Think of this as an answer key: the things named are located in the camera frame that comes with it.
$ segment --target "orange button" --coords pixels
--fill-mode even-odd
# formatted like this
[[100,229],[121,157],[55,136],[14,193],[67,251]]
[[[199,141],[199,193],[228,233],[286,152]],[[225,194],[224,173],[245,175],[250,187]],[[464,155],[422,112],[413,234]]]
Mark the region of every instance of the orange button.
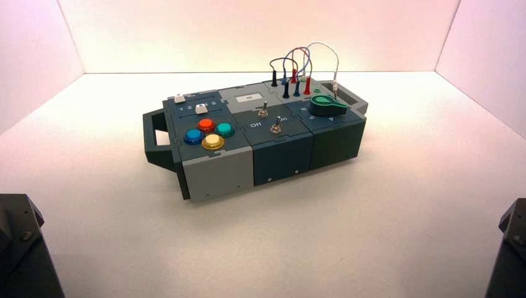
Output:
[[197,128],[202,132],[212,132],[215,128],[215,123],[213,123],[213,121],[210,119],[201,119],[197,125]]

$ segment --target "control panel box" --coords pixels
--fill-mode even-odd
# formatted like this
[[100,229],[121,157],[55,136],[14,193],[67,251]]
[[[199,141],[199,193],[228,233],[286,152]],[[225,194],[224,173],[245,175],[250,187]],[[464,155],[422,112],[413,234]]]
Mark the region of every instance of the control panel box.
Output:
[[[169,97],[143,115],[147,159],[177,173],[184,199],[202,200],[356,157],[367,103],[340,85],[334,94],[332,81],[309,83]],[[170,144],[157,145],[155,130]]]

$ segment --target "handle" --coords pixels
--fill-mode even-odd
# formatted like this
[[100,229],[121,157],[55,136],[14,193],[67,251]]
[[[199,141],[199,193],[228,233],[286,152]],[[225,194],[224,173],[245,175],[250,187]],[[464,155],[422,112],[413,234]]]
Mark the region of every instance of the handle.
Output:
[[149,163],[176,172],[171,145],[157,145],[155,130],[167,131],[164,109],[143,115],[145,153]]

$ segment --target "toggle switch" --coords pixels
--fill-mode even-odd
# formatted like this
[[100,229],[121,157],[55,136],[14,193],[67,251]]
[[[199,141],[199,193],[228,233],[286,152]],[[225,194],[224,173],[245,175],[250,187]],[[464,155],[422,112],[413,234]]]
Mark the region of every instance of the toggle switch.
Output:
[[266,101],[265,103],[263,103],[263,108],[259,110],[257,115],[259,116],[259,118],[267,118],[269,116],[269,113],[267,112],[267,102]]
[[275,133],[275,134],[278,134],[281,132],[281,126],[280,126],[280,123],[281,123],[281,117],[277,117],[276,118],[276,123],[275,124],[272,124],[272,126],[270,127],[270,131],[272,133]]

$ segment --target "white wall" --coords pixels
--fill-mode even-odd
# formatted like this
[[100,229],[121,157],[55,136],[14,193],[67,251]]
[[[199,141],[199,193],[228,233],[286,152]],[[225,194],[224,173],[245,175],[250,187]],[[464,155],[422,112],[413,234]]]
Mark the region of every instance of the white wall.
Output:
[[526,137],[526,1],[462,0],[437,72]]
[[0,133],[82,74],[56,0],[0,1]]
[[[87,73],[268,71],[312,40],[341,70],[434,70],[459,0],[60,0]],[[314,70],[332,57],[316,51]],[[327,57],[327,63],[320,63]]]

